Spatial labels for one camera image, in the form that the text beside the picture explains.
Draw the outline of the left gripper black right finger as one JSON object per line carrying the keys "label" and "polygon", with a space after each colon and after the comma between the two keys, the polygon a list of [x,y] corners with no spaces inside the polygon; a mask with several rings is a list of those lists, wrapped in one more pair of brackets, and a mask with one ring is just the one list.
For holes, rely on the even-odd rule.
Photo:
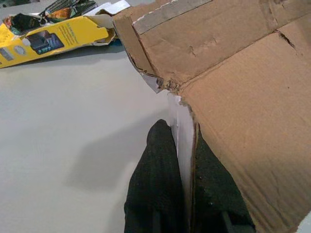
{"label": "left gripper black right finger", "polygon": [[242,195],[196,126],[194,151],[194,232],[254,233]]}

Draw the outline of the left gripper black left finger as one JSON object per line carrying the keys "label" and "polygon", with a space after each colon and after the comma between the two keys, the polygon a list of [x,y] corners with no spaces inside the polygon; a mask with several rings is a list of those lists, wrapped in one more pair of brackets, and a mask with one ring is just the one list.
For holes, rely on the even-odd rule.
{"label": "left gripper black left finger", "polygon": [[131,176],[124,203],[126,233],[183,233],[185,204],[172,131],[158,120]]}

